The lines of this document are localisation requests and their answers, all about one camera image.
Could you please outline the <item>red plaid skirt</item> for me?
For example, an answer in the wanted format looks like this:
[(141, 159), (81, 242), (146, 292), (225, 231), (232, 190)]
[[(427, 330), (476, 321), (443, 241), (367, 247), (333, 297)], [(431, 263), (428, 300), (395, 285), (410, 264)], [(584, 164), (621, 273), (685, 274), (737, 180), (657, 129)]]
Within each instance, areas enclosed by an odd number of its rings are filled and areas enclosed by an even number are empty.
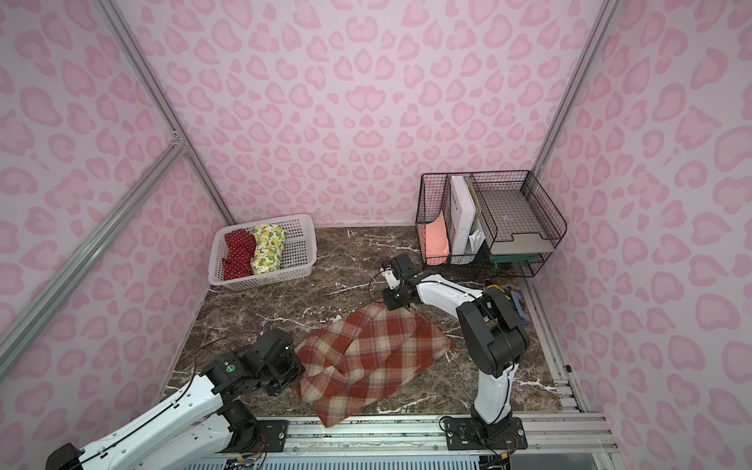
[(297, 346), (305, 368), (297, 395), (333, 427), (390, 397), (451, 350), (450, 338), (421, 313), (372, 303)]

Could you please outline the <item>red polka dot skirt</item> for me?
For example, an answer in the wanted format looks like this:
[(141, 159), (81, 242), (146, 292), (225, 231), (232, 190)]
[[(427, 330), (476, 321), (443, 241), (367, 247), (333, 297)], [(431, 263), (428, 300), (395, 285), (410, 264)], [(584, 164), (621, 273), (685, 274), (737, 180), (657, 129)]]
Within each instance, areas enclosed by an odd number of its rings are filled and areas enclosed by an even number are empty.
[(253, 275), (252, 260), (257, 241), (250, 231), (238, 229), (224, 235), (227, 255), (222, 259), (223, 279), (233, 280)]

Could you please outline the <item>white plastic basket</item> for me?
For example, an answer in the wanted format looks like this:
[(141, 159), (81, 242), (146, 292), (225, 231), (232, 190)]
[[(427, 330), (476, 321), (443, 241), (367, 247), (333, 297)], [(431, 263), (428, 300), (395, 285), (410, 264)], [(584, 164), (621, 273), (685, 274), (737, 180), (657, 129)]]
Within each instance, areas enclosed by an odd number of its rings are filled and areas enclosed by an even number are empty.
[(209, 282), (234, 291), (307, 277), (317, 259), (310, 215), (227, 226), (213, 239)]

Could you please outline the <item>lemon print skirt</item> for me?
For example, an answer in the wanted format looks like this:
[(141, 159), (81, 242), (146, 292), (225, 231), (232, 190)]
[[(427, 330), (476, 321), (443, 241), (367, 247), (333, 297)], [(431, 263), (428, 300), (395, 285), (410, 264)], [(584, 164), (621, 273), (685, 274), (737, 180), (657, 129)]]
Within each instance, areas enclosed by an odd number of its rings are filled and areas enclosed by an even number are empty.
[(254, 275), (267, 274), (282, 268), (286, 231), (277, 224), (259, 224), (252, 231), (257, 248), (252, 260)]

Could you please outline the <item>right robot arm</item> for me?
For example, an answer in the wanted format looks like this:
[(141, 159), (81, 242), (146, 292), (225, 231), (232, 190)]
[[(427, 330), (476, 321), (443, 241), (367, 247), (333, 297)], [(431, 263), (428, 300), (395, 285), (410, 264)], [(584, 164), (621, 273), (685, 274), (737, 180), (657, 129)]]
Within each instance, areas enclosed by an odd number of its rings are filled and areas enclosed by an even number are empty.
[(489, 431), (507, 428), (512, 421), (512, 384), (530, 346), (511, 293), (497, 285), (484, 290), (461, 286), (419, 270), (407, 254), (383, 262), (380, 274), (387, 282), (382, 296), (390, 311), (422, 304), (457, 319), (479, 370), (473, 417)]

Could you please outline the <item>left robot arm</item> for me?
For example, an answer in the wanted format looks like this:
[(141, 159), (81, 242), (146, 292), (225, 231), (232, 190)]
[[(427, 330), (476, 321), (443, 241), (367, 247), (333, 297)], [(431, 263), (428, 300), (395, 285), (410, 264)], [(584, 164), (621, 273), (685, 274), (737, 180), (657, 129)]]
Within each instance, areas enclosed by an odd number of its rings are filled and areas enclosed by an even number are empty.
[(219, 354), (189, 382), (133, 421), (82, 448), (66, 443), (48, 469), (183, 469), (213, 454), (233, 454), (230, 469), (284, 448), (287, 424), (260, 421), (242, 395), (277, 397), (305, 368), (291, 334), (270, 329), (254, 344)]

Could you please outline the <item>pink folder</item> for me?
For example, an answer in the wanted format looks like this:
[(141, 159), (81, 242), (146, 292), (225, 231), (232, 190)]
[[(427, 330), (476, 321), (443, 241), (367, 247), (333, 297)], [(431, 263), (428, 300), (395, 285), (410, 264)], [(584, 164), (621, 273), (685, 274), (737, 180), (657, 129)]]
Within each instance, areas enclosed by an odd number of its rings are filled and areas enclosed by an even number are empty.
[(425, 225), (423, 240), (426, 264), (440, 266), (448, 260), (450, 242), (448, 242), (446, 220), (442, 211), (434, 221)]

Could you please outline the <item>white book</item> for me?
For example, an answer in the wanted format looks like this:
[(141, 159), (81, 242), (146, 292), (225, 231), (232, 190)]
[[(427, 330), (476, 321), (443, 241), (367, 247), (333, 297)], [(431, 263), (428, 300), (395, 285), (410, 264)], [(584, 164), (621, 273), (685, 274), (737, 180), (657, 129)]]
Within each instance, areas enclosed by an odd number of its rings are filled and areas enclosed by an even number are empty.
[(475, 221), (476, 205), (464, 176), (450, 178), (450, 244), (452, 260), (466, 264), (466, 253)]

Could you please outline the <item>yellow black utility knife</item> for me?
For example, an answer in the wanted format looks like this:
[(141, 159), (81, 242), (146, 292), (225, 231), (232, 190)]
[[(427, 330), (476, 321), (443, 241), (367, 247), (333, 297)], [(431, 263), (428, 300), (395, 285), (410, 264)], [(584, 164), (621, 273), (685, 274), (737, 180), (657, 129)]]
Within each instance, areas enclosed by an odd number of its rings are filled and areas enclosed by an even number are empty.
[(514, 305), (514, 309), (517, 312), (517, 315), (519, 316), (521, 322), (523, 325), (529, 325), (532, 323), (532, 318), (528, 313), (526, 313), (523, 305), (523, 298), (522, 295), (519, 292), (508, 290), (508, 289), (501, 289), (511, 299), (511, 302)]

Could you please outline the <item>grey paper tray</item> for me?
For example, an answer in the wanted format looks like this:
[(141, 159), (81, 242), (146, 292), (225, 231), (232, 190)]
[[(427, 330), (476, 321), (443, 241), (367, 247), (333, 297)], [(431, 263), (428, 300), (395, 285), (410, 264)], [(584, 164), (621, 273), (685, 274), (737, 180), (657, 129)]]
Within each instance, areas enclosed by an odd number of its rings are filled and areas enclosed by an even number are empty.
[(492, 256), (549, 254), (554, 250), (539, 218), (519, 191), (490, 190), (479, 196), (481, 221)]

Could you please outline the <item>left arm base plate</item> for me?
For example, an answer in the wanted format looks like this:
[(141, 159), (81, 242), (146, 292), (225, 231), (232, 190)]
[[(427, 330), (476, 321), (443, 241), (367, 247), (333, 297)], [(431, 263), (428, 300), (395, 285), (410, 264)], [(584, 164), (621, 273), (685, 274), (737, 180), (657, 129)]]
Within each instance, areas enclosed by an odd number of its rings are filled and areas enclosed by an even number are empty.
[(283, 452), (290, 422), (285, 419), (258, 419), (242, 401), (221, 407), (211, 418), (219, 423), (211, 430), (223, 432), (227, 438), (217, 454), (263, 454)]

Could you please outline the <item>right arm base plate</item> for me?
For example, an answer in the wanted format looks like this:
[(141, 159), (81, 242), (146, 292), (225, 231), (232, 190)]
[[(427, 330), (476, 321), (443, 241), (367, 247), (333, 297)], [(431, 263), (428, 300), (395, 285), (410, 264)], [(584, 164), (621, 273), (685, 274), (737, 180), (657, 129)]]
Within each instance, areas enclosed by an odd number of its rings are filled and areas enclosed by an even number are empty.
[(529, 446), (523, 422), (513, 414), (492, 425), (478, 417), (442, 416), (439, 425), (449, 450), (501, 450), (514, 454)]

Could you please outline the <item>aluminium frame rail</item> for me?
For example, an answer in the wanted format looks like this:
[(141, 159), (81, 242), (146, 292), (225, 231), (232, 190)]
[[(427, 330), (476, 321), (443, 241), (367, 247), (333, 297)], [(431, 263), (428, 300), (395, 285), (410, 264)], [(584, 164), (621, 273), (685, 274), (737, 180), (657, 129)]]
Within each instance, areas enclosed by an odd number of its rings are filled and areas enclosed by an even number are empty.
[[(527, 450), (541, 454), (595, 454), (608, 457), (618, 448), (597, 413), (523, 413)], [(449, 450), (438, 416), (373, 415), (348, 418), (331, 428), (315, 417), (291, 418), (283, 452), (268, 456), (501, 456), (501, 450)], [(231, 457), (213, 454), (209, 457)]]

